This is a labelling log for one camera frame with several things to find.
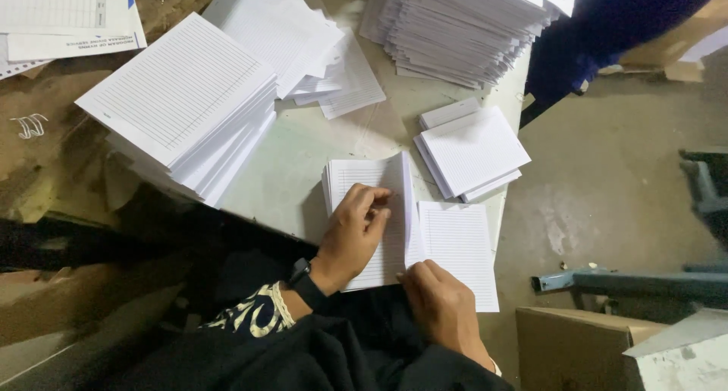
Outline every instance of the dirty floor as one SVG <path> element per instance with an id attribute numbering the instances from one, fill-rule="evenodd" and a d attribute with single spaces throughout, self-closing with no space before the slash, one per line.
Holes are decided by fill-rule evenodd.
<path id="1" fill-rule="evenodd" d="M 719 256 L 690 211 L 678 149 L 728 144 L 724 60 L 705 62 L 705 83 L 598 78 L 521 131 L 533 162 L 508 189 L 495 266 L 501 312 L 480 315 L 491 356 L 516 386 L 515 307 L 574 308 L 569 293 L 535 296 L 530 276 L 562 261 L 678 272 Z"/>

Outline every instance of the hand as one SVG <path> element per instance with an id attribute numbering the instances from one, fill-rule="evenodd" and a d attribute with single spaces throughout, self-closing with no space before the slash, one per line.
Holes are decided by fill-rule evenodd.
<path id="1" fill-rule="evenodd" d="M 404 286 L 415 320 L 432 343 L 495 372 L 480 340 L 475 295 L 468 286 L 432 260 L 414 264 L 397 279 Z"/>
<path id="2" fill-rule="evenodd" d="M 392 214 L 380 208 L 391 195 L 388 189 L 356 183 L 333 211 L 310 273 L 327 295 L 346 287 L 369 263 Z"/>

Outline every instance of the black smartwatch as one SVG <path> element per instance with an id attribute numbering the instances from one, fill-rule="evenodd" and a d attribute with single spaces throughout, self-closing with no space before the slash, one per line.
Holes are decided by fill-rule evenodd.
<path id="1" fill-rule="evenodd" d="M 311 264 L 308 260 L 300 258 L 293 264 L 293 273 L 288 280 L 288 287 L 294 289 L 311 310 L 319 310 L 326 304 L 328 297 L 311 280 Z"/>

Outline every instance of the white table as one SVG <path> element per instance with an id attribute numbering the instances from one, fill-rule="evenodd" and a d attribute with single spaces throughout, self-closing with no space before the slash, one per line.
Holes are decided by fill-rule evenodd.
<path id="1" fill-rule="evenodd" d="M 339 25 L 358 31 L 366 0 L 323 1 Z M 410 151 L 416 165 L 413 182 L 417 200 L 442 201 L 412 141 L 421 130 L 416 122 L 419 114 L 477 97 L 484 106 L 500 107 L 513 130 L 518 131 L 530 49 L 498 86 L 473 91 L 436 80 L 397 76 L 392 60 L 380 45 L 359 35 L 357 39 L 387 101 L 331 121 L 323 117 L 317 103 L 298 107 L 293 101 L 278 101 L 278 120 L 223 197 L 223 210 L 318 244 L 328 224 L 321 173 L 332 159 L 382 159 Z M 487 206 L 494 254 L 506 188 L 476 201 Z"/>

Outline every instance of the pile of notepads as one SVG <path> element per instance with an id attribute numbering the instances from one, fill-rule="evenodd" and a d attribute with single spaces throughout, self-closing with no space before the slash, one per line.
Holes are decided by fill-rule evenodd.
<path id="1" fill-rule="evenodd" d="M 371 260 L 344 291 L 396 284 L 397 273 L 432 259 L 470 287 L 475 294 L 476 311 L 498 311 L 484 205 L 416 202 L 409 154 L 400 152 L 378 161 L 329 162 L 322 174 L 329 214 L 355 183 L 391 190 L 387 207 L 392 216 Z"/>
<path id="2" fill-rule="evenodd" d="M 495 85 L 574 0 L 369 0 L 359 33 L 403 75 Z"/>
<path id="3" fill-rule="evenodd" d="M 0 80 L 53 59 L 145 47 L 134 0 L 0 0 Z"/>
<path id="4" fill-rule="evenodd" d="M 354 33 L 322 0 L 213 0 L 202 16 L 273 66 L 278 98 L 318 101 L 329 119 L 386 99 Z"/>
<path id="5" fill-rule="evenodd" d="M 76 103 L 141 177 L 219 207 L 275 121 L 277 78 L 193 13 Z"/>
<path id="6" fill-rule="evenodd" d="M 442 195 L 465 203 L 515 181 L 529 154 L 498 107 L 480 108 L 474 98 L 424 113 L 425 129 L 414 138 Z"/>

